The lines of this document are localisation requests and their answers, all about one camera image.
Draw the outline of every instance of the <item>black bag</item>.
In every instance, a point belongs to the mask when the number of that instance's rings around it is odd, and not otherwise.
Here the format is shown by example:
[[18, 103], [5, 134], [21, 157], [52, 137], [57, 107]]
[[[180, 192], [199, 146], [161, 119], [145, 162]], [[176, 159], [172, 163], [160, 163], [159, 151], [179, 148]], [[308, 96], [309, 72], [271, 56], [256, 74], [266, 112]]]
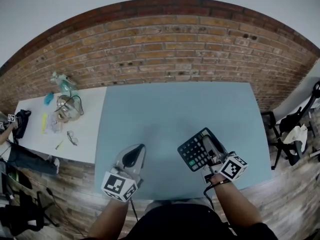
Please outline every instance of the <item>black bag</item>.
[[12, 131], [12, 135], [13, 135], [13, 142], [17, 145], [19, 144], [18, 139], [22, 139], [23, 136], [25, 135], [25, 131], [27, 128], [30, 115], [31, 115], [30, 110], [23, 110], [23, 109], [21, 109], [20, 112], [18, 112], [15, 115], [15, 120], [17, 120], [18, 128]]

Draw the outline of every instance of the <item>calculator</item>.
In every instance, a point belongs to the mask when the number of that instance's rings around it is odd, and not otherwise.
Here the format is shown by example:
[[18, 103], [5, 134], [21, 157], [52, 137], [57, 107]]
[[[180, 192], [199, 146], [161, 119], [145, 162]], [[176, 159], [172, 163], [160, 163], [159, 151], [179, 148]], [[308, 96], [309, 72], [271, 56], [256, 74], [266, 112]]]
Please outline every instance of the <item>calculator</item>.
[[211, 160], [202, 141], [205, 135], [214, 136], [208, 128], [204, 128], [177, 149], [184, 162], [193, 172], [204, 167]]

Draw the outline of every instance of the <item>white table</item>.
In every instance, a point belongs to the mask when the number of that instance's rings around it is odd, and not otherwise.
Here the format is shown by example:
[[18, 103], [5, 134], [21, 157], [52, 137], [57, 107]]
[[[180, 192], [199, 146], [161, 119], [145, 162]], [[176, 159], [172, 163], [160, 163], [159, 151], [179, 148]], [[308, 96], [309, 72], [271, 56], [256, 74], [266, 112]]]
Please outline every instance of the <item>white table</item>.
[[[64, 123], [59, 134], [42, 133], [42, 124], [43, 115], [56, 110], [57, 97], [61, 93], [54, 94], [49, 105], [44, 104], [44, 96], [20, 101], [15, 113], [30, 110], [31, 115], [23, 138], [18, 140], [19, 145], [55, 157], [94, 164], [106, 90], [107, 87], [79, 90], [84, 114], [76, 121]], [[73, 131], [74, 137], [78, 139], [77, 146], [69, 141], [67, 131]]]

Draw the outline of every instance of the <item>blue table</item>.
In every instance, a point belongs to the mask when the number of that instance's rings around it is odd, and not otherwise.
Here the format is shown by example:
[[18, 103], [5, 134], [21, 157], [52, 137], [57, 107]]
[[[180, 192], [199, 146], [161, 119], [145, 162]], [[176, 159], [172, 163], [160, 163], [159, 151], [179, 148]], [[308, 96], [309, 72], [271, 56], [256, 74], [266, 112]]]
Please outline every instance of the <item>blue table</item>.
[[200, 170], [192, 172], [177, 148], [208, 127], [228, 152], [249, 167], [235, 181], [239, 189], [271, 178], [268, 143], [249, 83], [180, 82], [108, 87], [95, 157], [95, 190], [123, 149], [143, 143], [144, 182], [133, 199], [203, 197]]

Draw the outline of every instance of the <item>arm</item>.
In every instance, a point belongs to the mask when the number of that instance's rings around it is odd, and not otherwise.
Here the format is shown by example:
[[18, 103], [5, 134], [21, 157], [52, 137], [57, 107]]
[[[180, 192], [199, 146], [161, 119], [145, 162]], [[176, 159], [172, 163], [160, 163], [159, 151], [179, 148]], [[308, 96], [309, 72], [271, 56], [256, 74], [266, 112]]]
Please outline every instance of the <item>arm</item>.
[[0, 134], [0, 145], [5, 143], [5, 141], [8, 139], [12, 130], [16, 127], [17, 127], [17, 122], [13, 122], [9, 125], [9, 127], [2, 134]]
[[[210, 181], [214, 185], [225, 179], [221, 174], [216, 174]], [[214, 190], [230, 225], [249, 228], [254, 224], [262, 223], [258, 209], [242, 195], [232, 182], [217, 185]]]
[[124, 226], [128, 202], [111, 199], [91, 226], [88, 237], [99, 240], [117, 240]]

